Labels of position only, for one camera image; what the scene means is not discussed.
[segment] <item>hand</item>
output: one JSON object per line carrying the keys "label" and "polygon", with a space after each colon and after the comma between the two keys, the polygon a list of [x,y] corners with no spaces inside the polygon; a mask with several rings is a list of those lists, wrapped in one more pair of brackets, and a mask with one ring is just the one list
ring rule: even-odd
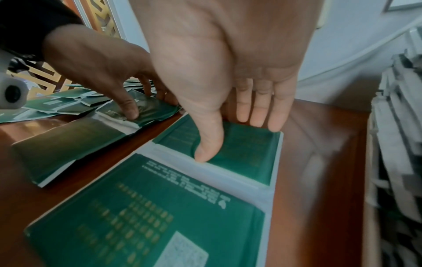
{"label": "hand", "polygon": [[123,87],[130,77],[140,80],[146,95],[151,95],[149,79],[153,80],[157,98],[177,104],[157,76],[149,53],[124,40],[101,35],[82,25],[66,25],[47,35],[43,55],[66,78],[116,101],[130,120],[139,115],[135,101]]}
{"label": "hand", "polygon": [[[190,113],[201,136],[197,161],[220,150],[220,106],[237,89],[237,119],[279,131],[321,0],[131,0],[163,82]],[[253,108],[252,90],[257,92]]]}

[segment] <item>black sleeve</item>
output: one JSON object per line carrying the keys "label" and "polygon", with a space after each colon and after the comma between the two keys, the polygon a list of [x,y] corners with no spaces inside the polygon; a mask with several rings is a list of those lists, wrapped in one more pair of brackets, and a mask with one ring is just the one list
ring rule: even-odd
{"label": "black sleeve", "polygon": [[0,49],[42,61],[44,38],[81,19],[60,0],[0,0]]}

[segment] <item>wooden table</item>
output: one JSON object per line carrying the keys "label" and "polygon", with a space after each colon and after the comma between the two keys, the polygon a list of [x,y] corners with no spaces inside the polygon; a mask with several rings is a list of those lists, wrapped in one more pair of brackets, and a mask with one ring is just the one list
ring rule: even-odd
{"label": "wooden table", "polygon": [[[19,175],[8,145],[74,117],[1,124],[1,266],[42,266],[23,229],[179,117],[84,158],[43,189]],[[295,101],[283,127],[267,267],[360,266],[367,118],[368,113]]]}

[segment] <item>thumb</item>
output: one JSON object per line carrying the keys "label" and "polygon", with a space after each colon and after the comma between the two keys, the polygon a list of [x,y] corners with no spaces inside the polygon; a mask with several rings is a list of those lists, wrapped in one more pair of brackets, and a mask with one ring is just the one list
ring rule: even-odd
{"label": "thumb", "polygon": [[139,110],[135,100],[123,86],[119,85],[119,89],[108,91],[107,96],[113,99],[119,105],[123,111],[123,114],[129,120],[134,120],[139,117]]}
{"label": "thumb", "polygon": [[224,140],[224,130],[219,110],[206,114],[190,113],[198,127],[201,142],[195,151],[195,160],[206,162],[212,159],[220,150]]}

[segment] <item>white label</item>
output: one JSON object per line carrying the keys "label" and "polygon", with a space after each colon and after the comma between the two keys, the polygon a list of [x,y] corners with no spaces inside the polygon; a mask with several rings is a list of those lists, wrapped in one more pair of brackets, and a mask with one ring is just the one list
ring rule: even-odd
{"label": "white label", "polygon": [[175,232],[154,267],[204,267],[207,260],[206,251]]}
{"label": "white label", "polygon": [[60,103],[60,102],[61,102],[61,100],[53,100],[53,101],[45,102],[44,105],[53,105],[53,104],[57,104],[57,103]]}

